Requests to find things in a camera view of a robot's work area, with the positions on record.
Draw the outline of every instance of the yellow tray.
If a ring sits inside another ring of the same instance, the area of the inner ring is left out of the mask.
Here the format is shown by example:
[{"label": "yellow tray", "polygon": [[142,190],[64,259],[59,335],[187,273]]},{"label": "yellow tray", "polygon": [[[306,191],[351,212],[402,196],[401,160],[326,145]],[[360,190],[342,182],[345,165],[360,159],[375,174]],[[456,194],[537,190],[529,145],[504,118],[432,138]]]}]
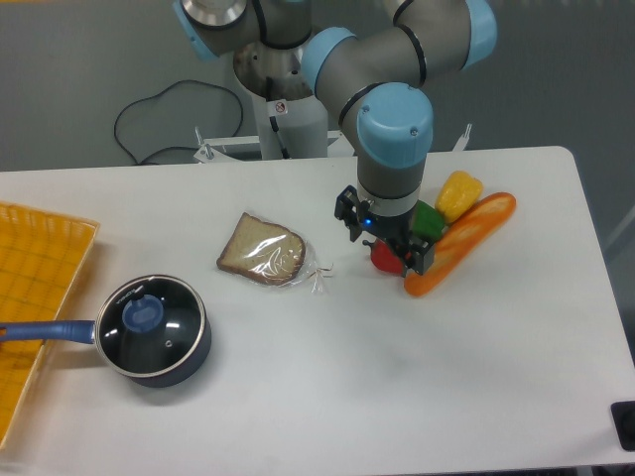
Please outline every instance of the yellow tray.
[{"label": "yellow tray", "polygon": [[[0,322],[56,320],[99,224],[0,201]],[[0,449],[44,353],[0,344]]]}]

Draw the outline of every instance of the saucepan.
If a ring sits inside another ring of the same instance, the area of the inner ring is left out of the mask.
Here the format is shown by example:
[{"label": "saucepan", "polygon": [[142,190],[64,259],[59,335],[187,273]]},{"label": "saucepan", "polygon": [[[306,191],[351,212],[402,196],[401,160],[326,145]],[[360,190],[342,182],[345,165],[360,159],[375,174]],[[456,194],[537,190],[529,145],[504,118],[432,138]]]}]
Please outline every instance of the saucepan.
[{"label": "saucepan", "polygon": [[190,285],[152,275],[115,291],[94,321],[0,322],[0,342],[40,339],[95,344],[114,370],[158,388],[198,370],[211,347],[211,329],[202,299]]}]

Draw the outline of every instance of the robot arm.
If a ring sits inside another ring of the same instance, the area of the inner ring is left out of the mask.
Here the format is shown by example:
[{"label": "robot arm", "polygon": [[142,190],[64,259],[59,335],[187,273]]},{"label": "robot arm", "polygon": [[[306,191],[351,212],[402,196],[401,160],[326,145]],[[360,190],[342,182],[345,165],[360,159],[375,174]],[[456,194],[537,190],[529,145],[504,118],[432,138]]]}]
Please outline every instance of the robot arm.
[{"label": "robot arm", "polygon": [[324,30],[307,47],[302,67],[357,151],[357,189],[338,197],[335,216],[351,241],[366,231],[422,274],[432,263],[426,257],[432,244],[413,236],[411,222],[433,109],[418,87],[487,57],[496,23],[485,0],[386,0],[386,7],[394,28],[362,41],[346,29]]},{"label": "robot arm", "polygon": [[[357,188],[350,185],[337,198],[335,216],[350,230],[351,241],[366,231],[388,244],[404,272],[422,274],[432,263],[433,244],[413,236],[411,228],[433,140],[433,108],[419,87],[489,56],[496,21],[485,0],[384,4],[393,28],[365,40],[329,28],[307,46],[310,0],[176,0],[174,8],[200,57],[254,42],[266,47],[268,63],[280,71],[261,74],[268,79],[261,81],[264,92],[250,90],[267,101],[300,99],[313,91],[358,157]],[[285,56],[276,52],[284,51],[295,52],[289,56],[294,64],[277,67]],[[276,94],[267,85],[275,78],[282,85]],[[294,81],[298,93],[290,87]]]}]

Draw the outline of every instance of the plastic bag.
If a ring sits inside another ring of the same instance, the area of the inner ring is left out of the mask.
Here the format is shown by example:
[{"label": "plastic bag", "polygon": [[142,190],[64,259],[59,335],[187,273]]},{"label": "plastic bag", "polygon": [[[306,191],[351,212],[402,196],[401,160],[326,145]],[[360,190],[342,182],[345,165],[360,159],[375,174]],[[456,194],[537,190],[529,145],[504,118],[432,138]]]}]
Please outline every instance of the plastic bag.
[{"label": "plastic bag", "polygon": [[313,277],[313,293],[324,292],[316,250],[289,228],[243,213],[216,265],[262,286],[288,288]]}]

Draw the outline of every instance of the blue lid knob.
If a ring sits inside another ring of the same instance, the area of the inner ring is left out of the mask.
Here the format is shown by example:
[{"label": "blue lid knob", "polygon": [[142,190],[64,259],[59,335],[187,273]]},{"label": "blue lid knob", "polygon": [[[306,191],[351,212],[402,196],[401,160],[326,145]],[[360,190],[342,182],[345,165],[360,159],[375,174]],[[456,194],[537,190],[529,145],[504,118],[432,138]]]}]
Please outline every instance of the blue lid knob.
[{"label": "blue lid knob", "polygon": [[433,142],[433,106],[408,84],[381,84],[364,97],[357,134],[376,162],[392,169],[414,166],[426,158]]},{"label": "blue lid knob", "polygon": [[498,38],[496,18],[488,3],[485,0],[465,0],[465,3],[469,10],[471,38],[469,54],[463,68],[489,57]]},{"label": "blue lid knob", "polygon": [[123,308],[123,323],[133,332],[148,332],[163,319],[163,304],[154,296],[129,300]]}]

